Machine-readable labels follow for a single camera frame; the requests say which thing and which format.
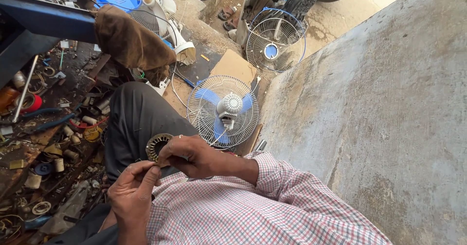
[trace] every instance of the checkered shirt sleeve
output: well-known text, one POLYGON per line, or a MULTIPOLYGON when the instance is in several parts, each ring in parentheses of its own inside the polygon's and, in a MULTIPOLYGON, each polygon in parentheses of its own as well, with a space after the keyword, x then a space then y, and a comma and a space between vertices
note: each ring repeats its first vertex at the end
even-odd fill
POLYGON ((259 176, 256 190, 271 199, 290 204, 312 214, 318 236, 332 244, 392 244, 367 218, 337 197, 309 172, 276 160, 271 153, 253 152, 259 176))

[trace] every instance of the sandal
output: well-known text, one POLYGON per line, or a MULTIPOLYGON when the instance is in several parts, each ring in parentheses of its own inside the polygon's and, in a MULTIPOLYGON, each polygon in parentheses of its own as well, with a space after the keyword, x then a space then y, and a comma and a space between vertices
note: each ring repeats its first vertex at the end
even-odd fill
POLYGON ((226 6, 226 7, 222 8, 222 10, 220 10, 220 11, 217 13, 217 17, 219 17, 219 19, 221 19, 222 21, 226 21, 226 20, 229 19, 230 16, 232 16, 236 11, 237 11, 237 8, 236 8, 235 6, 226 6))
POLYGON ((230 19, 229 21, 224 22, 222 25, 224 26, 224 29, 230 31, 237 28, 238 21, 238 18, 230 19))

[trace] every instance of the blue screwdriver handle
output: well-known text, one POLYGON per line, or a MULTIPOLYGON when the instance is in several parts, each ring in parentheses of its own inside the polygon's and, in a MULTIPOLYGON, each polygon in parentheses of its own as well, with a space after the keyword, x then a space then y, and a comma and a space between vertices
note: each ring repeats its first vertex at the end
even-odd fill
POLYGON ((195 88, 195 84, 193 84, 190 80, 184 78, 183 79, 187 85, 189 85, 191 88, 195 88))

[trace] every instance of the knee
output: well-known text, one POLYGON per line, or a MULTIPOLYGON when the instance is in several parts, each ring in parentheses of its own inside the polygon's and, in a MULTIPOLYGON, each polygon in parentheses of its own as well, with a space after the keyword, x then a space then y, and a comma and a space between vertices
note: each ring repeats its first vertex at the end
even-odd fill
POLYGON ((114 93, 114 97, 122 96, 122 97, 134 97, 134 96, 142 96, 142 95, 150 95, 155 96, 155 94, 159 95, 154 88, 151 86, 143 83, 143 82, 128 82, 121 86, 119 86, 114 93))

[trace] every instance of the blue metal beam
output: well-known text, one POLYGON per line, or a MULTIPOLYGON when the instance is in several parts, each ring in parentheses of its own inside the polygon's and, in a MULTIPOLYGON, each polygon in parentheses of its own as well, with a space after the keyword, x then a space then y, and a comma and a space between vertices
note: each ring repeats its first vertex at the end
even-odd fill
POLYGON ((31 33, 97 42, 94 18, 87 10, 40 0, 0 0, 0 9, 31 33))

